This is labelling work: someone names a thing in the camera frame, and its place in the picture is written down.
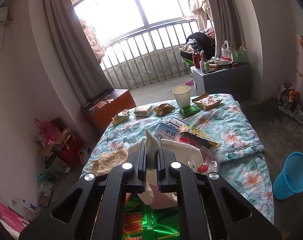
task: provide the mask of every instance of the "blue floral blanket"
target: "blue floral blanket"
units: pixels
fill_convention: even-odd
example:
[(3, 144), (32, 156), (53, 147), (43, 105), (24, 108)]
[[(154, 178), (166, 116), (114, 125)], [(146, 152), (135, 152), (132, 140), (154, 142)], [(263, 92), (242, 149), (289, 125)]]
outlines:
[[(219, 174), (271, 223), (274, 223), (272, 185), (263, 156), (265, 148), (231, 95), (213, 94), (212, 96), (222, 100), (216, 108), (206, 112), (201, 110), (200, 113), (183, 121), (208, 132), (216, 142), (221, 143), (216, 149), (221, 156)], [(165, 116), (158, 116), (153, 112), (147, 118), (135, 117), (134, 109), (130, 109), (127, 122), (117, 126), (110, 124), (84, 166), (81, 176), (88, 173), (92, 160), (99, 154), (127, 149), (130, 144), (145, 136), (145, 128), (153, 134), (160, 123), (167, 122), (172, 117), (182, 120), (176, 100), (149, 105), (155, 107), (165, 102), (175, 106), (176, 109)]]

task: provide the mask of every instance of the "green basket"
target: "green basket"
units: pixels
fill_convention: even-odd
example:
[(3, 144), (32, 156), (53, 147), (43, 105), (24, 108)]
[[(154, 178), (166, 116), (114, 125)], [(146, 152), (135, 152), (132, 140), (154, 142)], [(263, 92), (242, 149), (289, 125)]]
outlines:
[(248, 62), (247, 50), (233, 50), (231, 52), (231, 60), (234, 63)]

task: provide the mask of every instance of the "white paper cup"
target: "white paper cup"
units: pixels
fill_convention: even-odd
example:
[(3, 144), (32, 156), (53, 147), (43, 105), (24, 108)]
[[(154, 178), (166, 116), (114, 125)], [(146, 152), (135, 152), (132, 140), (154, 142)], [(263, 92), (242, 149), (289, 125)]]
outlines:
[(178, 107), (184, 108), (190, 106), (190, 86), (178, 86), (173, 89)]

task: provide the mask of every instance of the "blue waste basket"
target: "blue waste basket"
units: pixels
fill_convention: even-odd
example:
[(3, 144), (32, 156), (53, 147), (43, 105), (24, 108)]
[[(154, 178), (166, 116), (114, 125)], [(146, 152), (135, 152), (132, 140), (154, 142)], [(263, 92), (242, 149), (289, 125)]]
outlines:
[(291, 153), (285, 165), (276, 178), (273, 186), (274, 197), (285, 199), (303, 191), (303, 154)]

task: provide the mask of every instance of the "metal window bars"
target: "metal window bars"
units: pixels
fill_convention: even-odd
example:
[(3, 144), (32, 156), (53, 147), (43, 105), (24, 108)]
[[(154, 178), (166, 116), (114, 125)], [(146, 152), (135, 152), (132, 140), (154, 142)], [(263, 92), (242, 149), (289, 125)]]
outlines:
[(105, 45), (101, 68), (114, 88), (129, 90), (159, 82), (160, 76), (166, 80), (181, 76), (181, 72), (188, 74), (179, 49), (194, 32), (199, 32), (197, 19), (186, 18), (119, 38)]

